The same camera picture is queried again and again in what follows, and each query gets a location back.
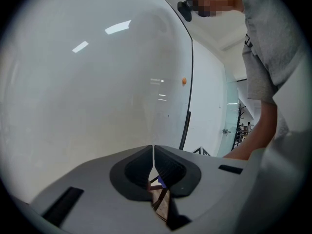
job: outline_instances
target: white surface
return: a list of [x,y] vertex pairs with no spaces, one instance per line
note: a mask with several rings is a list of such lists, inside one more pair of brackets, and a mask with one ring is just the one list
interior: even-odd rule
[[215,156],[225,121],[226,83],[224,65],[204,46],[193,40],[194,70],[190,104],[191,120],[184,150],[202,146]]
[[76,48],[73,49],[74,53],[79,52],[80,50],[84,49],[86,46],[88,46],[89,44],[84,41],[83,43],[79,44]]
[[119,31],[122,31],[122,30],[125,30],[125,29],[129,29],[129,23],[131,22],[130,21],[125,21],[125,22],[121,22],[121,23],[118,23],[116,25],[113,25],[112,27],[109,27],[105,30],[105,32],[110,35],[110,34],[113,34],[113,33],[116,33],[116,32],[119,32]]
[[164,0],[30,0],[11,26],[0,53],[1,177],[17,198],[30,202],[97,157],[179,147],[192,45]]

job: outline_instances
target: ceiling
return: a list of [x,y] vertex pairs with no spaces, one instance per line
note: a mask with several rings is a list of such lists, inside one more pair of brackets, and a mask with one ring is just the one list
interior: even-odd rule
[[216,41],[220,41],[230,32],[245,25],[245,16],[238,11],[224,12],[213,18],[202,18],[193,13],[192,22],[204,28]]

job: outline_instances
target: man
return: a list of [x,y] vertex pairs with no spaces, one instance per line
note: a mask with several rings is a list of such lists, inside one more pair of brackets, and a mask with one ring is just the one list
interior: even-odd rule
[[252,131],[252,127],[250,125],[250,122],[248,122],[247,131],[248,131],[248,133],[250,133]]
[[304,38],[281,0],[193,0],[193,6],[210,16],[231,10],[245,14],[248,31],[243,59],[248,98],[261,101],[261,116],[248,138],[225,157],[247,160],[253,150],[265,148],[274,135],[278,138],[288,132],[273,95],[306,53]]

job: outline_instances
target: glass wall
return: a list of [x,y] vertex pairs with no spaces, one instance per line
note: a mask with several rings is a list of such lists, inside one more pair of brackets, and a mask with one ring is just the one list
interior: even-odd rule
[[225,75],[227,91],[226,119],[217,157],[223,157],[231,151],[239,113],[237,81],[227,68],[225,68]]

